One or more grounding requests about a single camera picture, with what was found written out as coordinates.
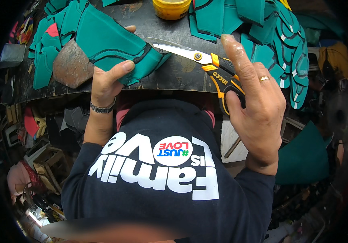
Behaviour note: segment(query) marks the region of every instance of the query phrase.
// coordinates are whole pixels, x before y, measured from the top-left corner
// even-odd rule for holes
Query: person
[[[114,135],[113,112],[91,110],[84,144],[62,189],[67,220],[135,218],[191,232],[175,242],[264,240],[286,101],[269,71],[251,63],[232,35],[222,35],[221,43],[246,94],[245,109],[235,92],[226,94],[231,124],[249,151],[245,168],[230,176],[212,133],[214,117],[188,102],[134,104],[120,112]],[[91,103],[110,107],[123,88],[117,79],[134,67],[132,61],[107,72],[95,67]]]

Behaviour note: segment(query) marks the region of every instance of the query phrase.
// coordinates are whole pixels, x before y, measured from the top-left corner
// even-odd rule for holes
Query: ingco logo
[[[224,85],[228,83],[228,81],[223,78],[221,75],[219,75],[217,72],[213,72],[213,76],[215,76],[218,80],[220,80]]]

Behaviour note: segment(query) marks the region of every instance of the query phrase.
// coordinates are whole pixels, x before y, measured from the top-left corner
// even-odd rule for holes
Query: wristwatch
[[[96,113],[110,113],[113,110],[113,107],[115,106],[116,97],[113,100],[112,104],[110,104],[108,107],[97,107],[92,103],[92,100],[90,101],[90,108],[96,112]]]

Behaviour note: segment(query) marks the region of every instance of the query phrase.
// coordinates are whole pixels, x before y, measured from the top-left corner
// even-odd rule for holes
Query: left hand
[[[125,27],[129,32],[135,32],[134,25]],[[104,71],[94,67],[92,83],[92,103],[97,107],[108,107],[113,103],[115,96],[123,89],[118,79],[135,68],[133,61],[127,60],[115,65],[111,70]]]

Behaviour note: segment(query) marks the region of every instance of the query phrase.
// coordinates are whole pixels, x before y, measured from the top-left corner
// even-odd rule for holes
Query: yellow jar
[[[175,2],[176,0],[167,1],[152,0],[157,16],[166,20],[177,20],[182,17],[185,17],[191,4],[191,0],[184,0],[178,2]]]

